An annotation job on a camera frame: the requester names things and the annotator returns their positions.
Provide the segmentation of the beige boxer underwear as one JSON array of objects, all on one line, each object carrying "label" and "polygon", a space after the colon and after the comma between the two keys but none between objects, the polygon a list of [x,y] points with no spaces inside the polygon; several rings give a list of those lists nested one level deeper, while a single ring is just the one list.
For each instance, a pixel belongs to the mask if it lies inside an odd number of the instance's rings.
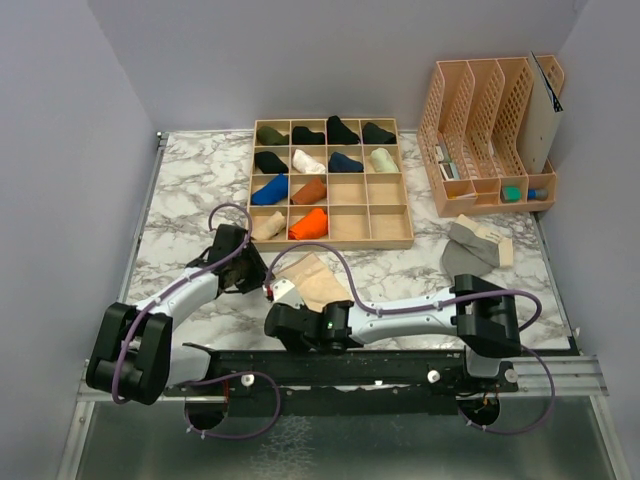
[{"label": "beige boxer underwear", "polygon": [[315,312],[321,312],[332,302],[352,300],[352,295],[315,253],[307,253],[279,269],[276,278],[292,282],[305,305]]}]

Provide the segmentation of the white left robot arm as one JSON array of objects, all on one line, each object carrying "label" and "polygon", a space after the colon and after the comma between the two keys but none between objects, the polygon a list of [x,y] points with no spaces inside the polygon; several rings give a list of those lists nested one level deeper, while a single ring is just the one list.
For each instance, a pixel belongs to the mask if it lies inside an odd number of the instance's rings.
[{"label": "white left robot arm", "polygon": [[207,348],[176,345],[173,332],[220,296],[260,288],[266,270],[247,230],[221,225],[212,245],[163,290],[135,304],[115,302],[106,309],[86,369],[87,386],[111,394],[115,402],[144,405],[182,383],[202,395],[214,392],[221,371],[210,363]]}]

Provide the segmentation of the grey underwear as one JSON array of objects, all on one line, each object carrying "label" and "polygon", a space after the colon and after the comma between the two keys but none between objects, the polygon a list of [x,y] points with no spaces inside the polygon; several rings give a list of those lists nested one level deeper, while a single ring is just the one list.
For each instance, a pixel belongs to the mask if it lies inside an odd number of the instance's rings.
[{"label": "grey underwear", "polygon": [[478,236],[468,226],[454,223],[441,265],[451,279],[461,274],[481,277],[500,266],[499,244]]}]

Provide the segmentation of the beige rolled cloth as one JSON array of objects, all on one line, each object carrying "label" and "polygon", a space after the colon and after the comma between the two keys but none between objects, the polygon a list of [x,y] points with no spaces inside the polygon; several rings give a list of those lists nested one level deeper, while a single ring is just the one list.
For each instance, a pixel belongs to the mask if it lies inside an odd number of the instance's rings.
[{"label": "beige rolled cloth", "polygon": [[276,211],[269,217],[261,217],[254,226],[251,238],[255,241],[268,241],[277,236],[286,226],[286,218]]}]

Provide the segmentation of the orange rolled cloth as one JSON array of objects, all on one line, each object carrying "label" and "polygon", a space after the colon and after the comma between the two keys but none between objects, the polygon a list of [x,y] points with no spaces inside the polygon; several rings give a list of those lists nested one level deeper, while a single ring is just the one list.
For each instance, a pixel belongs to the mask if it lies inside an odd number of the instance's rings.
[{"label": "orange rolled cloth", "polygon": [[329,218],[321,208],[312,209],[288,230],[289,240],[316,240],[329,233]]}]

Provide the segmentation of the blue rolled cloth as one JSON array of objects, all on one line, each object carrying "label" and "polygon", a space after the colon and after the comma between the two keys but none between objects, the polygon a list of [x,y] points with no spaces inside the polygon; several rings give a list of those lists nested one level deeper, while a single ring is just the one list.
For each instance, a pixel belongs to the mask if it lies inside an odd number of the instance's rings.
[{"label": "blue rolled cloth", "polygon": [[264,187],[251,195],[251,204],[257,206],[275,205],[286,199],[289,192],[289,180],[284,174],[278,174]]}]

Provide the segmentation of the brown rolled cloth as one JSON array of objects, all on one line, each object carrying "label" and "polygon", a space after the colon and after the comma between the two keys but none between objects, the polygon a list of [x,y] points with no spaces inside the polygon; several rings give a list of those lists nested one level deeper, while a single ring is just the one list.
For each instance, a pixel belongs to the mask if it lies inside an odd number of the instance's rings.
[{"label": "brown rolled cloth", "polygon": [[312,205],[327,196],[327,188],[320,178],[314,178],[291,196],[293,205]]}]

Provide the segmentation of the black rolled cloth left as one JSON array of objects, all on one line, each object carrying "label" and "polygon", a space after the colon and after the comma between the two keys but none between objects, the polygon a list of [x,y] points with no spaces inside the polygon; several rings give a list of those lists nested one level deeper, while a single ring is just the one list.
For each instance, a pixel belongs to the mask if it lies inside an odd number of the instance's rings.
[{"label": "black rolled cloth left", "polygon": [[261,151],[254,154],[254,164],[264,174],[286,174],[287,164],[272,151]]}]

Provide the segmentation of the olive green rolled cloth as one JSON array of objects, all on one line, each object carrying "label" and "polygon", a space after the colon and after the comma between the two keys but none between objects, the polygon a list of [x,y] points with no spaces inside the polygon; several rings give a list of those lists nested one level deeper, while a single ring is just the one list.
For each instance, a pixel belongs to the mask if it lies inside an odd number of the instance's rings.
[{"label": "olive green rolled cloth", "polygon": [[256,140],[263,146],[285,146],[289,144],[289,135],[265,125],[256,130]]}]

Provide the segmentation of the navy rolled cloth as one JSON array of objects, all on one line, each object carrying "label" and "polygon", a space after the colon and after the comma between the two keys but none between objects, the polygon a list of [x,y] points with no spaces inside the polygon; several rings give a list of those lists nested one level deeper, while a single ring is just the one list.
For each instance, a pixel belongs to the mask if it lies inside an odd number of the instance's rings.
[{"label": "navy rolled cloth", "polygon": [[329,157],[328,171],[330,173],[363,173],[364,165],[341,152],[333,152]]}]

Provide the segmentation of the pale green rolled cloth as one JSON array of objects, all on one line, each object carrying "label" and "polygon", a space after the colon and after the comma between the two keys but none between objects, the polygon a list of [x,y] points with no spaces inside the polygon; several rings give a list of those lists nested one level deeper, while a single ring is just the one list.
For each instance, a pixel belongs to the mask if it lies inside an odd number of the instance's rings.
[{"label": "pale green rolled cloth", "polygon": [[399,168],[394,158],[386,148],[376,148],[370,155],[373,169],[376,173],[398,173]]}]

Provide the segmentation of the dark green rolled cloth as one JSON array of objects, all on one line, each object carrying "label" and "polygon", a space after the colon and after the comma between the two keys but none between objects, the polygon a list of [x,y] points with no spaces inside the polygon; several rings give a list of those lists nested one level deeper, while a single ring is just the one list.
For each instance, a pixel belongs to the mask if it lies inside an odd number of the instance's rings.
[{"label": "dark green rolled cloth", "polygon": [[363,125],[362,140],[367,145],[392,145],[397,143],[395,133],[385,130],[373,122],[366,122]]}]

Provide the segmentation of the pink file organizer rack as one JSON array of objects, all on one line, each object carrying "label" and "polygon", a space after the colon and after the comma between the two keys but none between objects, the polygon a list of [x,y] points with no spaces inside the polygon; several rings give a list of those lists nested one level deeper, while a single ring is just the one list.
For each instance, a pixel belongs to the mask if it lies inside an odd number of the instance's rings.
[{"label": "pink file organizer rack", "polygon": [[[541,212],[554,205],[557,175],[551,164],[528,174],[517,150],[532,86],[525,57],[436,62],[417,140],[440,216]],[[476,198],[447,198],[434,151],[438,140]],[[503,203],[504,186],[518,187],[521,201]],[[548,199],[528,201],[528,190],[538,188],[548,190]]]}]

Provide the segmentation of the blue grey cylinder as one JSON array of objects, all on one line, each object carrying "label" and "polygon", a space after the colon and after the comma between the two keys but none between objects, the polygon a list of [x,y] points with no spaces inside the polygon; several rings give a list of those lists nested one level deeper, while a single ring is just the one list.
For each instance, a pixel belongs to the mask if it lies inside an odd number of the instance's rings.
[{"label": "blue grey cylinder", "polygon": [[528,201],[546,201],[549,193],[545,188],[529,189],[527,192]]}]

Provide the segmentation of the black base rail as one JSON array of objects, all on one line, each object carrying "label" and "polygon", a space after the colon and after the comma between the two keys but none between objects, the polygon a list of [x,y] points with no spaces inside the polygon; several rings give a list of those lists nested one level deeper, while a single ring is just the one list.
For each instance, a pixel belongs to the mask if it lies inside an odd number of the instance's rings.
[{"label": "black base rail", "polygon": [[513,364],[503,361],[493,379],[474,378],[465,355],[446,350],[355,350],[341,356],[317,352],[215,351],[209,374],[253,374],[250,387],[239,379],[218,385],[168,388],[166,400],[184,400],[198,412],[224,401],[233,416],[355,416],[385,414],[454,415],[458,400],[518,390]]}]

